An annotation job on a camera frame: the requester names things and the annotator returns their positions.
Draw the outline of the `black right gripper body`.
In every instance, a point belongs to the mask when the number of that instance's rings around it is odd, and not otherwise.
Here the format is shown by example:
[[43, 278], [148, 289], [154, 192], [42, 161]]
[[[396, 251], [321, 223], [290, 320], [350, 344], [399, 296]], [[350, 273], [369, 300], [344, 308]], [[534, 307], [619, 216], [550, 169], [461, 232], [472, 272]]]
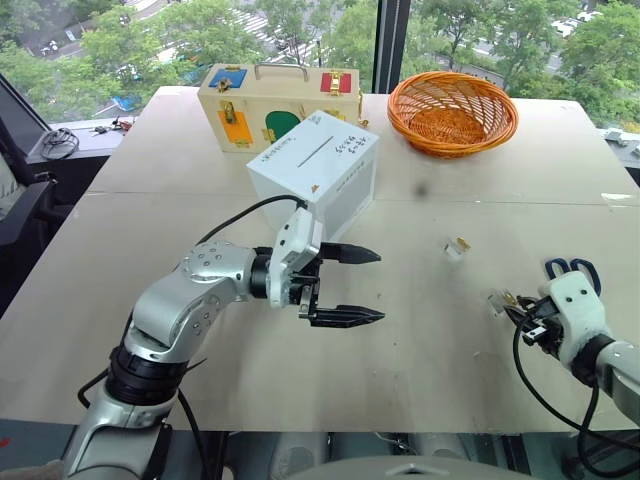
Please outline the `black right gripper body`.
[[559, 310], [550, 296], [540, 298], [532, 309], [523, 309], [532, 318], [531, 328], [522, 328], [522, 339], [528, 346], [537, 345], [551, 356], [557, 356], [563, 328], [559, 321]]

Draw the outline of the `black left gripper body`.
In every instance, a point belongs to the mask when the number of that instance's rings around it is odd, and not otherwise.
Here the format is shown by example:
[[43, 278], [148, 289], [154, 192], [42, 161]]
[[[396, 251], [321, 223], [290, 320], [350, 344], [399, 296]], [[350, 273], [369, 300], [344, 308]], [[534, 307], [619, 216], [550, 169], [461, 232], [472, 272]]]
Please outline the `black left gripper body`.
[[322, 258], [316, 256], [304, 267], [299, 267], [286, 275], [288, 304], [298, 307], [298, 316], [302, 319], [318, 319], [320, 267], [322, 263]]

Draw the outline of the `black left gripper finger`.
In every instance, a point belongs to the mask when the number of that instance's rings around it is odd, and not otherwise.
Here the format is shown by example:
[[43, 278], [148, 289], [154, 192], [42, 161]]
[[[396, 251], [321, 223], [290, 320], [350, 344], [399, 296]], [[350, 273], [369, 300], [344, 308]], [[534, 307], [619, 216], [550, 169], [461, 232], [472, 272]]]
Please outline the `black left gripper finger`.
[[298, 316], [308, 320], [312, 327], [354, 328], [382, 320], [385, 314], [356, 305], [337, 305], [333, 309], [327, 309], [312, 304], [302, 305], [299, 308]]
[[368, 248], [334, 242], [322, 242], [319, 255], [323, 260], [333, 260], [342, 264], [359, 265], [379, 262], [381, 256]]

